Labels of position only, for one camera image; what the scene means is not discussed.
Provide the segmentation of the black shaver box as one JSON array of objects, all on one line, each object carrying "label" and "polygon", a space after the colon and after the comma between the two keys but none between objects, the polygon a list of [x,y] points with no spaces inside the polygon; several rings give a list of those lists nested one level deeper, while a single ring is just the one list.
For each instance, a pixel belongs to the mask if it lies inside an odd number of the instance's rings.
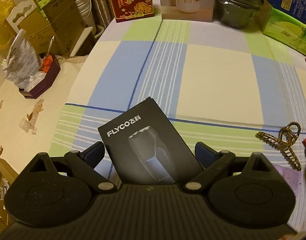
[{"label": "black shaver box", "polygon": [[148,97],[98,130],[125,184],[185,183],[203,171],[153,98]]}]

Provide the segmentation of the leopard hair claw clip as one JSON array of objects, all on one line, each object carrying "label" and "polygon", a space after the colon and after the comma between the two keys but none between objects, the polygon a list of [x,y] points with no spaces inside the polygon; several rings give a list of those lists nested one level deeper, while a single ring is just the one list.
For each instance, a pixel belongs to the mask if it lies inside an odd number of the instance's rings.
[{"label": "leopard hair claw clip", "polygon": [[301,163],[292,149],[301,133],[301,126],[298,122],[290,122],[287,126],[282,127],[278,132],[278,137],[265,132],[256,133],[255,137],[265,142],[272,148],[280,151],[284,159],[292,169],[301,171]]}]

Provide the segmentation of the dark tray with clutter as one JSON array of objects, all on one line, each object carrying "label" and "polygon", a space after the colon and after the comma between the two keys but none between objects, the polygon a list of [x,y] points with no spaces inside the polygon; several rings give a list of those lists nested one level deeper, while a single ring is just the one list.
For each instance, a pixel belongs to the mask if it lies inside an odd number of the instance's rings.
[{"label": "dark tray with clutter", "polygon": [[29,83],[24,89],[19,89],[19,93],[26,99],[37,99],[46,92],[54,83],[61,68],[57,58],[51,52],[55,35],[52,36],[48,45],[47,53],[42,58],[41,66],[33,76],[29,78]]}]

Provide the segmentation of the checked tablecloth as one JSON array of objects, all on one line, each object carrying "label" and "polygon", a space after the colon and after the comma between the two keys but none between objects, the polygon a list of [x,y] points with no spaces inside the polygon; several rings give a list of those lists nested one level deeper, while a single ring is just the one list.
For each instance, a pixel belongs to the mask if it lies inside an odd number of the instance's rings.
[{"label": "checked tablecloth", "polygon": [[256,138],[301,126],[293,145],[296,207],[289,224],[306,227],[306,62],[303,55],[262,34],[256,23],[236,30],[219,22],[154,17],[112,22],[77,76],[65,102],[50,155],[82,151],[101,139],[99,127],[153,98],[190,149],[198,141],[238,156],[262,152],[290,166]]}]

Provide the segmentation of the silver foil bag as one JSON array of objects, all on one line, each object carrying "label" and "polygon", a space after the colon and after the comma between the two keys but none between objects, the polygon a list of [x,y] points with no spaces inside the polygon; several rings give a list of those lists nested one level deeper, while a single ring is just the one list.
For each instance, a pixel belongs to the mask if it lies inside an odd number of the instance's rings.
[{"label": "silver foil bag", "polygon": [[2,67],[5,78],[12,81],[19,89],[28,86],[30,77],[39,71],[41,65],[40,56],[25,38],[25,34],[24,29],[19,30],[8,51],[6,63]]}]

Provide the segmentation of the brown cardboard box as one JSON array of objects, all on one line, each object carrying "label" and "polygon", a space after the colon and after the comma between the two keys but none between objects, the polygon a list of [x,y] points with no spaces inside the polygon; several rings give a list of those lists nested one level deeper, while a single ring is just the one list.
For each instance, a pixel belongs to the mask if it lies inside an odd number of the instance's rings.
[{"label": "brown cardboard box", "polygon": [[33,12],[19,24],[26,31],[25,38],[37,54],[42,54],[47,52],[51,38],[55,37],[50,52],[69,56],[86,28],[75,1],[51,0],[43,11],[46,17]]}]

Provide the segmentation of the light green tissue box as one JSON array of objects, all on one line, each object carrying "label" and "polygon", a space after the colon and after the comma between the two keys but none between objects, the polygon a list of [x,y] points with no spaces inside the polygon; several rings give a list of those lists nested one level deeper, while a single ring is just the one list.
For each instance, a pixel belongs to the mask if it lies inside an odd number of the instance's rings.
[{"label": "light green tissue box", "polygon": [[258,13],[262,33],[306,56],[306,24],[275,9],[267,0]]}]

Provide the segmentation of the white cutout cardboard box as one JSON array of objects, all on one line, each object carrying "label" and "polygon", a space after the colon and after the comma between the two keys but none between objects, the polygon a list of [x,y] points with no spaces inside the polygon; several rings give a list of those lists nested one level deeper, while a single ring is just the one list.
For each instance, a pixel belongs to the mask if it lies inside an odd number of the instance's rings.
[{"label": "white cutout cardboard box", "polygon": [[10,15],[6,18],[8,24],[17,33],[19,31],[19,24],[33,12],[40,12],[39,6],[35,0],[27,0],[16,5]]}]

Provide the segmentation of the dark stacked pots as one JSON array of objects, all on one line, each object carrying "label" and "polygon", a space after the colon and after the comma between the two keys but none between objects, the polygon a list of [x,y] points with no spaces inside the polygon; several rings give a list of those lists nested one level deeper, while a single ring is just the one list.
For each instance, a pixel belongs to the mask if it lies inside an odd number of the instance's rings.
[{"label": "dark stacked pots", "polygon": [[263,0],[215,0],[218,20],[235,29],[244,29],[260,11]]}]

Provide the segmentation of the yellow plastic bag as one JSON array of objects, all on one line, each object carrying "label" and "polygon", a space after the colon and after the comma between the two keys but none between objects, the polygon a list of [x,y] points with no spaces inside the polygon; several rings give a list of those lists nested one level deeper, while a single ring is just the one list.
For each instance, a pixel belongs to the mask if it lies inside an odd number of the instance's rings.
[{"label": "yellow plastic bag", "polygon": [[14,7],[13,0],[0,0],[0,50],[7,49],[14,37],[11,29],[6,24],[6,18]]}]

